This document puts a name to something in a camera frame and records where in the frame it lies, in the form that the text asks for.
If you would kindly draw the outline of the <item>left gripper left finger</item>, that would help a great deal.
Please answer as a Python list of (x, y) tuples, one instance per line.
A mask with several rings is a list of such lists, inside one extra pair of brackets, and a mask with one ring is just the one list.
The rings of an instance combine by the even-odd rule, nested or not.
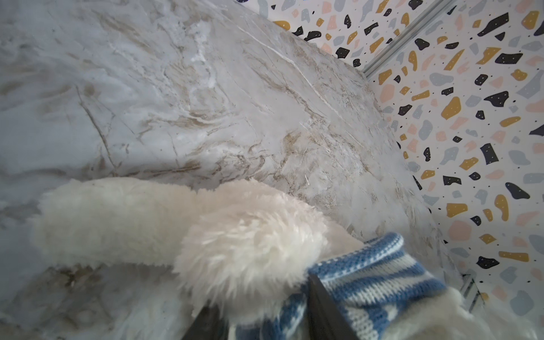
[(229, 325), (217, 306), (201, 309), (182, 340), (228, 340)]

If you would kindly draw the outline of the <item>blue white striped knit sweater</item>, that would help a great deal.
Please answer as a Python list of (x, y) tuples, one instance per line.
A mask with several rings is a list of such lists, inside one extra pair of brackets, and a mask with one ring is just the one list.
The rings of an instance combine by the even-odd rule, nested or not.
[(301, 279), (314, 274), (348, 324), (348, 334), (357, 339), (382, 339), (385, 330), (409, 306), (423, 298), (444, 293), (446, 286), (433, 277), (402, 248), (404, 240), (395, 233), (372, 239), (360, 249), (317, 262), (319, 246), (297, 257), (288, 246), (301, 249), (310, 240), (297, 241), (280, 235), (262, 237), (257, 249), (268, 251), (275, 265), (261, 268), (272, 279), (289, 268), (286, 278)]

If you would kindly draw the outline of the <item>white fluffy teddy bear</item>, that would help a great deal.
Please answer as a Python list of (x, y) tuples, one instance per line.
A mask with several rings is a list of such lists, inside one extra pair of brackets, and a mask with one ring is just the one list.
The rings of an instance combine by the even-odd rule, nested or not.
[[(255, 180), (198, 191), (136, 178), (74, 180), (43, 194), (38, 209), (31, 218), (32, 240), (52, 264), (169, 266), (195, 313), (206, 306), (220, 309), (231, 339), (310, 339), (310, 273), (293, 281), (284, 268), (272, 279), (261, 267), (280, 262), (257, 249), (262, 237), (309, 239), (301, 249), (288, 249), (302, 257), (317, 244), (317, 262), (370, 241), (356, 239), (311, 205)], [(446, 286), (439, 296), (409, 306), (382, 339), (536, 337), (518, 317), (470, 312), (462, 293)]]

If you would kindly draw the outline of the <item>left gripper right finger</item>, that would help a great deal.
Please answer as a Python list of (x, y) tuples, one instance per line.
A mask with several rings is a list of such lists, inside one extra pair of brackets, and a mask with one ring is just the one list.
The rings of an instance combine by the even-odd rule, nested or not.
[(309, 275), (307, 314), (311, 340), (358, 340), (320, 279)]

